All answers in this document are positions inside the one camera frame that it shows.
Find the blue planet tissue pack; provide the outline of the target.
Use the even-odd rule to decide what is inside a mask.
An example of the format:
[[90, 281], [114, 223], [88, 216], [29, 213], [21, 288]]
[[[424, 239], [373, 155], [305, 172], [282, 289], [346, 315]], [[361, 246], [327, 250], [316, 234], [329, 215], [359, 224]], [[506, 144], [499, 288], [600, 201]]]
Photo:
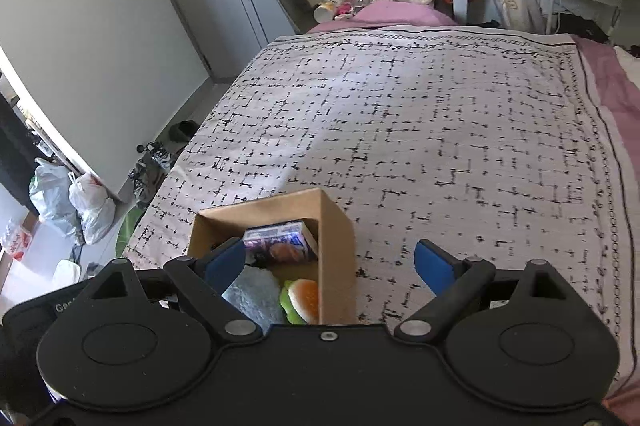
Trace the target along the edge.
[[247, 229], [242, 236], [246, 261], [254, 266], [315, 261], [318, 242], [303, 220]]

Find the grey plush toy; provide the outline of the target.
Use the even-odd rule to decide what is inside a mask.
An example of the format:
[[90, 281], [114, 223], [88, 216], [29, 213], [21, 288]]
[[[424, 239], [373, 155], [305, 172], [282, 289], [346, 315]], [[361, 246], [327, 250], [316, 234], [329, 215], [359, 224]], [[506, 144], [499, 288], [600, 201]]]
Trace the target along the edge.
[[269, 270], [245, 266], [222, 297], [267, 332], [286, 322], [280, 292], [280, 283]]

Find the burger plush toy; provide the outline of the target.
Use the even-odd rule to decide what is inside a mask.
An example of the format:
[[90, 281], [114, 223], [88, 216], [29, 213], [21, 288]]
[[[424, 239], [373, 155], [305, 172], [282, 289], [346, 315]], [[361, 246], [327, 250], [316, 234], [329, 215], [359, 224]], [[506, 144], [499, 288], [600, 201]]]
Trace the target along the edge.
[[279, 303], [289, 324], [316, 325], [319, 323], [319, 287], [309, 279], [284, 282]]

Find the brown cardboard box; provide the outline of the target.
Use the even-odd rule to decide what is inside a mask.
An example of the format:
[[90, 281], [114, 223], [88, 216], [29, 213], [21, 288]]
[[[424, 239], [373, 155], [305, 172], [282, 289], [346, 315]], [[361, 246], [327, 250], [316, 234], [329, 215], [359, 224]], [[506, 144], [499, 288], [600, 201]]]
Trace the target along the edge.
[[216, 244], [242, 237], [248, 228], [301, 220], [317, 240], [317, 258], [303, 264], [275, 264], [280, 281], [314, 279], [319, 285], [319, 322], [354, 324], [356, 240], [352, 222], [320, 188], [203, 209], [194, 218], [186, 253], [201, 258]]

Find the white plastic bag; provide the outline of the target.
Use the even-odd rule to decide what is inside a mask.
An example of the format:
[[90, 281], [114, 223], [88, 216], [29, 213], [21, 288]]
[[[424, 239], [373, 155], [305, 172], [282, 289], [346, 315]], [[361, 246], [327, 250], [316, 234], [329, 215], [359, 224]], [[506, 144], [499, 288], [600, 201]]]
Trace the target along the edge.
[[79, 216], [82, 234], [89, 245], [103, 239], [114, 223], [116, 205], [107, 190], [90, 173], [70, 177], [68, 198]]

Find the shoes on floor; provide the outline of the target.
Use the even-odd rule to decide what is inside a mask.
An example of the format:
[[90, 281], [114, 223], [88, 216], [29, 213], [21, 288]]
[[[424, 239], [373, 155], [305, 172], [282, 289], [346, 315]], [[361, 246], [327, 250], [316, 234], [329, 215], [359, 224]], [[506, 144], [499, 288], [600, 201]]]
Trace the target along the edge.
[[168, 129], [168, 142], [149, 141], [137, 146], [139, 159], [128, 174], [138, 209], [146, 209], [160, 184], [175, 166], [180, 153], [194, 137], [200, 124], [185, 120]]

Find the white patterned bed cover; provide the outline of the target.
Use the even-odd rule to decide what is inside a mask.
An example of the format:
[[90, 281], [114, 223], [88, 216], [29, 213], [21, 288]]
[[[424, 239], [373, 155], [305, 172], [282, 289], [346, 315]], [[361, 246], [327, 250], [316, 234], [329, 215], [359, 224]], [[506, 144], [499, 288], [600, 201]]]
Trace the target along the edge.
[[393, 325], [426, 294], [420, 239], [500, 268], [544, 258], [639, 378], [639, 90], [604, 44], [439, 27], [279, 38], [192, 138], [126, 247], [186, 253], [204, 209], [309, 188], [352, 222], [356, 318]]

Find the grey plastic bag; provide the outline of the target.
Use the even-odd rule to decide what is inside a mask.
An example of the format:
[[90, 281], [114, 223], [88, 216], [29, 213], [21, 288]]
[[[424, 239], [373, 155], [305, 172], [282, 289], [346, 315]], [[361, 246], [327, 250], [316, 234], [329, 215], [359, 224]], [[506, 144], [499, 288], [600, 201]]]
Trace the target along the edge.
[[43, 224], [70, 237], [80, 229], [77, 211], [68, 196], [70, 171], [64, 165], [40, 157], [36, 163], [34, 177], [29, 183], [29, 200]]

